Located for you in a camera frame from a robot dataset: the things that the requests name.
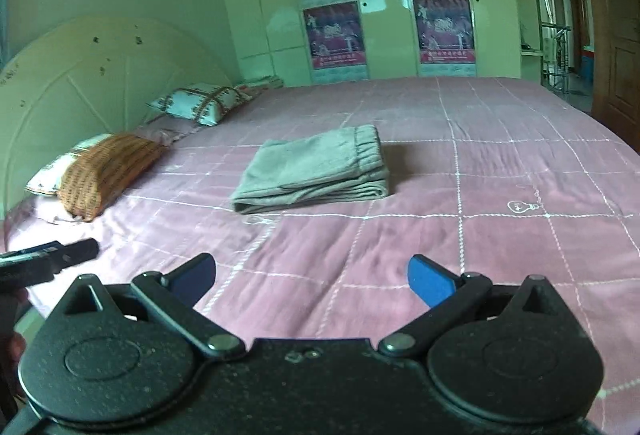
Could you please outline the brown wooden door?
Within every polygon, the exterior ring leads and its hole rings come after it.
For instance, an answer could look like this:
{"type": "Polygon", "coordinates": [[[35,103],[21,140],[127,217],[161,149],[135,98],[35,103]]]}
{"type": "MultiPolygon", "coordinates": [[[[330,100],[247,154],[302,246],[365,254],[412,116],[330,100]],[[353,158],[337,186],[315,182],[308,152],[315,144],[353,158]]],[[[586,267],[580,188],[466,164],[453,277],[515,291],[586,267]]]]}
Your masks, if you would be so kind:
{"type": "Polygon", "coordinates": [[[592,115],[639,148],[639,0],[591,0],[594,22],[592,115]]]}

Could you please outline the orange patterned pillow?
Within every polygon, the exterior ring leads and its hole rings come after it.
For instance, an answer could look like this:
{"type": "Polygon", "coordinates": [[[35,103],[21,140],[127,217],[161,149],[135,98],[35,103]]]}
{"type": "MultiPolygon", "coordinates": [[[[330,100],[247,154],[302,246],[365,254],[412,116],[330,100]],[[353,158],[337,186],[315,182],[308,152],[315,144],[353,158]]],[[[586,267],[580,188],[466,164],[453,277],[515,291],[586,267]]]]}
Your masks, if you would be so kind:
{"type": "Polygon", "coordinates": [[[58,201],[70,215],[93,221],[167,150],[159,142],[134,134],[111,135],[70,164],[58,189],[58,201]]]}

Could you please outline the cream wooden headboard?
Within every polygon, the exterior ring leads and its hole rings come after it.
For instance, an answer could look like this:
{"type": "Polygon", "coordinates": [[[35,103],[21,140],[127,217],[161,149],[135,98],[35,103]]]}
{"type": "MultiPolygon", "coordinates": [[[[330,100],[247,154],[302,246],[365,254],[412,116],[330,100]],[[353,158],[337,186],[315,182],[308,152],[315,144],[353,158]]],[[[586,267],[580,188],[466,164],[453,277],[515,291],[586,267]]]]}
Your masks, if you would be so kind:
{"type": "Polygon", "coordinates": [[[80,140],[137,128],[175,88],[228,80],[197,39],[153,19],[80,17],[40,36],[1,72],[1,212],[80,140]]]}

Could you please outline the pink quilted bedspread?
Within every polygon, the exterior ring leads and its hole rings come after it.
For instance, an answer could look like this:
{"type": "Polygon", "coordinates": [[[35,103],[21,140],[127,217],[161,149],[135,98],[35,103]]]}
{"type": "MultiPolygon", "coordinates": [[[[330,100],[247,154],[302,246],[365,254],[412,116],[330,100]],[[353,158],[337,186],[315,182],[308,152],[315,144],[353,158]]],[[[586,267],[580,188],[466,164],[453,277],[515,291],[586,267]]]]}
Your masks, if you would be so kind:
{"type": "Polygon", "coordinates": [[[424,311],[421,253],[497,283],[547,277],[604,361],[591,420],[639,429],[639,157],[544,88],[505,78],[383,80],[267,91],[215,127],[162,117],[168,153],[91,223],[22,210],[9,246],[93,237],[101,254],[29,296],[47,314],[81,273],[106,283],[208,252],[201,314],[256,337],[377,340],[424,311]],[[230,196],[267,140],[378,129],[392,190],[371,202],[242,216],[230,196]]]}

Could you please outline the grey pants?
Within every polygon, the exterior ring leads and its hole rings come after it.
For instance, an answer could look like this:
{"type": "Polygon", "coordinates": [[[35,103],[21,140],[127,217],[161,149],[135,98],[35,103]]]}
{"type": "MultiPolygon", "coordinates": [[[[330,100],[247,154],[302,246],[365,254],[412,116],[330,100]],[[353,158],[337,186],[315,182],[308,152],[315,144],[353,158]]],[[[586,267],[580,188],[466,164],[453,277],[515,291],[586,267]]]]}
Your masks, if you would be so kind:
{"type": "Polygon", "coordinates": [[[265,142],[244,170],[231,206],[239,214],[258,214],[389,194],[390,171],[380,136],[367,124],[265,142]]]}

